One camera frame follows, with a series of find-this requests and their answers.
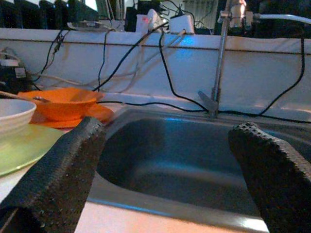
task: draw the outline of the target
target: cord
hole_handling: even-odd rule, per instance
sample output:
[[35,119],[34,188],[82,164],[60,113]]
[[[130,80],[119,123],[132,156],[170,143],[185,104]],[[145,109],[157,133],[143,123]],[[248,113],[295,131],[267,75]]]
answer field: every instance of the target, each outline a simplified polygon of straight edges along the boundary
[[[190,15],[192,16],[192,19],[193,19],[193,26],[195,25],[195,17],[194,17],[194,14],[193,14],[192,12],[186,11],[186,10],[182,10],[181,7],[180,7],[180,6],[177,6],[176,3],[173,2],[172,0],[157,0],[157,1],[159,1],[159,2],[170,2],[170,3],[172,3],[179,11],[182,11],[182,12],[184,12],[184,13],[190,14]],[[165,6],[165,5],[163,5],[163,6],[164,6],[166,9],[168,9],[168,10],[175,11],[175,10],[173,10],[173,9],[171,9],[171,8],[168,8],[168,7]]]
[[145,38],[147,38],[150,34],[154,33],[156,30],[158,30],[159,28],[163,27],[164,25],[168,24],[168,22],[162,23],[161,25],[155,27],[154,29],[152,29],[151,31],[148,31],[148,33],[146,33],[145,35],[143,35],[141,37],[141,39],[139,39],[130,49],[129,51],[122,57],[122,59],[119,61],[117,67],[114,69],[114,71],[110,74],[110,76],[104,81],[102,82],[100,85],[98,85],[96,88],[93,89],[93,91],[97,91],[99,88],[101,88],[103,85],[105,85],[113,76],[114,74],[118,71],[119,67],[121,66],[121,64],[123,63],[123,61],[126,59],[126,57],[131,53],[131,51],[141,42],[143,41]]
[[112,31],[113,29],[110,29],[109,31],[107,31],[105,33],[105,37],[104,37],[104,48],[103,48],[103,63],[101,65],[101,68],[98,71],[98,86],[101,84],[101,72],[102,72],[102,68],[105,64],[105,51],[106,51],[106,41],[107,41],[107,36],[108,34]]
[[5,56],[8,56],[8,57],[14,58],[19,63],[21,62],[21,60],[16,55],[13,55],[13,54],[10,54],[10,53],[7,53],[7,52],[0,52],[0,55],[5,55]]
[[132,106],[146,106],[146,105],[151,105],[151,104],[161,104],[161,105],[166,105],[172,108],[179,109],[184,112],[189,112],[189,113],[199,113],[199,112],[205,112],[205,110],[190,110],[190,109],[184,109],[177,107],[175,105],[169,104],[169,103],[163,103],[163,102],[148,102],[148,103],[127,103],[127,102],[122,102],[122,101],[100,101],[97,103],[120,103],[120,104],[127,104],[127,105],[132,105]]
[[215,3],[215,0],[213,0],[211,7],[210,7],[209,11],[206,13],[206,15],[204,15],[198,22],[201,22],[204,18],[206,18],[212,12],[212,10],[214,8],[214,3]]
[[[48,51],[48,55],[47,55],[47,59],[46,59],[46,62],[45,62],[45,65],[43,66],[42,70],[38,73],[42,74],[47,68],[49,68],[52,63],[54,62],[54,57],[55,57],[55,54],[59,51],[60,49],[60,46],[62,45],[64,39],[65,39],[65,36],[70,32],[70,30],[68,32],[65,33],[64,36],[62,36],[62,32],[63,32],[63,29],[61,29],[59,31],[59,33],[57,34],[56,38],[52,41],[50,47],[49,47],[49,51]],[[52,50],[52,47],[54,45],[54,43],[57,43],[57,45],[54,47],[54,52],[52,54],[52,61],[49,63],[49,59],[50,59],[50,53],[51,53],[51,50]],[[36,78],[35,80],[33,80],[34,82],[38,81],[39,79],[41,78],[41,76],[38,76],[38,78]]]
[[297,79],[297,81],[290,86],[289,88],[287,88],[285,91],[283,91],[281,94],[279,94],[263,111],[261,111],[258,115],[262,116],[265,112],[267,112],[270,107],[279,99],[281,98],[283,95],[285,95],[287,92],[289,92],[290,90],[292,90],[295,86],[297,86],[300,81],[302,80],[302,77],[305,73],[305,39],[304,37],[301,38],[301,71],[300,71],[300,75],[299,78]]
[[[163,46],[162,50],[164,51],[165,49],[169,48],[173,43],[175,43],[179,38],[183,39],[183,35],[184,35],[184,30],[182,30],[176,37],[174,37],[167,45]],[[133,80],[135,78],[135,74],[146,64],[148,63],[150,60],[152,60],[154,57],[156,57],[160,52],[155,52],[154,54],[152,54],[151,56],[149,56],[148,58],[146,58],[141,64],[137,63],[136,65],[136,68],[134,71],[131,71],[131,72],[128,72],[128,73],[123,73],[123,74],[115,74],[114,77],[124,77],[124,76],[129,76],[129,75],[133,75],[132,79]],[[71,81],[71,80],[68,80],[68,79],[63,79],[63,78],[60,78],[58,76],[54,76],[54,75],[49,75],[49,74],[40,74],[40,73],[31,73],[31,72],[28,72],[28,74],[32,75],[32,76],[41,76],[41,77],[45,77],[45,78],[50,78],[50,79],[55,79],[55,80],[58,80],[60,82],[64,82],[64,83],[68,83],[68,84],[71,84],[71,85],[75,85],[75,86],[89,86],[89,87],[92,87],[92,83],[97,81],[98,79],[95,79],[95,80],[92,80],[88,83],[80,83],[80,82],[77,82],[77,81]],[[131,86],[133,84],[133,82],[131,81],[130,84],[124,89],[122,90],[121,92],[125,91],[126,89],[129,88],[129,86]]]
[[282,14],[254,14],[254,19],[285,19],[285,20],[292,20],[296,22],[302,22],[311,24],[311,19],[306,17],[300,17],[300,16],[293,16],[293,15],[282,15]]
[[41,89],[39,87],[37,87],[37,85],[31,81],[31,85],[34,86],[38,91],[41,91]]
[[134,85],[134,81],[135,81],[136,75],[137,75],[138,71],[140,70],[139,61],[143,58],[142,46],[141,45],[139,45],[139,49],[140,49],[140,51],[138,52],[138,58],[137,58],[137,62],[136,62],[136,67],[135,67],[133,76],[131,78],[131,81],[129,82],[129,84],[124,89],[122,89],[121,91],[118,91],[118,93],[122,93],[124,91],[127,91],[129,88],[132,87],[132,85]]
[[280,118],[276,116],[267,116],[267,115],[259,115],[259,114],[253,114],[253,113],[243,113],[239,111],[234,111],[234,110],[225,110],[225,111],[218,111],[219,114],[235,114],[235,115],[242,115],[242,116],[247,116],[247,117],[264,117],[264,118],[270,118],[270,119],[275,119],[275,120],[282,120],[282,121],[287,121],[287,122],[293,122],[293,123],[301,123],[301,124],[311,124],[310,121],[303,121],[303,120],[294,120],[294,119],[286,119],[286,118]]
[[192,102],[192,103],[195,103],[196,105],[198,105],[199,107],[201,107],[202,109],[204,109],[206,112],[209,112],[208,109],[207,109],[206,107],[204,107],[203,105],[201,105],[201,104],[198,103],[197,101],[192,100],[192,99],[189,99],[188,97],[181,96],[181,95],[177,94],[177,93],[174,91],[173,84],[172,84],[172,80],[171,80],[171,76],[170,76],[169,70],[168,70],[168,68],[167,68],[166,61],[165,61],[165,58],[164,58],[164,55],[163,55],[163,51],[162,51],[162,38],[163,38],[163,36],[164,36],[164,32],[162,31],[162,34],[161,34],[160,39],[159,39],[159,50],[160,50],[162,62],[163,62],[164,68],[165,68],[165,72],[166,72],[167,78],[168,78],[168,80],[169,80],[171,92],[172,92],[173,95],[175,95],[176,97],[181,98],[181,99],[184,99],[184,100],[188,100],[188,101],[190,101],[190,102]]

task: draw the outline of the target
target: faucet spout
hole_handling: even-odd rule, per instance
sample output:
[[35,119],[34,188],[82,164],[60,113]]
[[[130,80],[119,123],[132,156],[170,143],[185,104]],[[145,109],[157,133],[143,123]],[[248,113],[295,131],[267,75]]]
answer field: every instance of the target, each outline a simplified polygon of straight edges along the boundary
[[218,51],[218,60],[216,68],[216,77],[214,87],[212,89],[211,99],[217,103],[215,111],[211,112],[211,117],[217,117],[221,93],[221,72],[224,63],[225,44],[228,34],[228,29],[242,26],[242,21],[245,16],[246,2],[245,0],[227,0],[225,10],[221,11],[218,22],[222,22],[222,33]]

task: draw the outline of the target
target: dish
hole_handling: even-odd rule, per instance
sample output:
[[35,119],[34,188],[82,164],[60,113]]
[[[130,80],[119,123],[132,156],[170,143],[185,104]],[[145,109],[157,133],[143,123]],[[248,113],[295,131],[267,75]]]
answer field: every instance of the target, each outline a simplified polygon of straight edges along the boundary
[[19,92],[21,97],[42,97],[50,102],[36,101],[37,111],[53,121],[80,119],[103,94],[76,88]]
[[0,144],[6,137],[24,130],[35,109],[36,105],[29,101],[0,99]]
[[0,145],[0,176],[39,160],[63,134],[60,130],[28,124],[18,136],[6,138]]
[[[102,106],[100,104],[92,105],[88,111],[84,115],[85,117],[95,117],[101,122],[107,122],[113,116],[113,112]],[[35,116],[31,124],[51,127],[55,129],[62,129],[62,128],[73,128],[76,127],[82,119],[76,120],[67,120],[67,121],[50,121],[46,118],[40,118],[40,116]]]

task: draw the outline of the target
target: sink basin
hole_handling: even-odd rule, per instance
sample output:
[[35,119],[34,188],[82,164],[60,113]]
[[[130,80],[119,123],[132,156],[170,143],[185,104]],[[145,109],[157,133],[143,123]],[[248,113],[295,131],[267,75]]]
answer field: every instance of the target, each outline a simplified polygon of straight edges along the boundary
[[227,141],[229,130],[246,121],[311,155],[310,130],[296,124],[129,109],[107,126],[89,201],[268,232]]

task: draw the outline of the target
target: white countertop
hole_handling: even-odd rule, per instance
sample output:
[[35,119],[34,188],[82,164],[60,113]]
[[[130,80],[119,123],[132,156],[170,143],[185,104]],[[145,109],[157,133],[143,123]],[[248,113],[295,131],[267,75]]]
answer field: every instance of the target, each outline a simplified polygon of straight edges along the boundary
[[[109,105],[114,112],[121,105]],[[0,202],[31,166],[0,178]],[[75,233],[236,233],[169,217],[86,202]]]

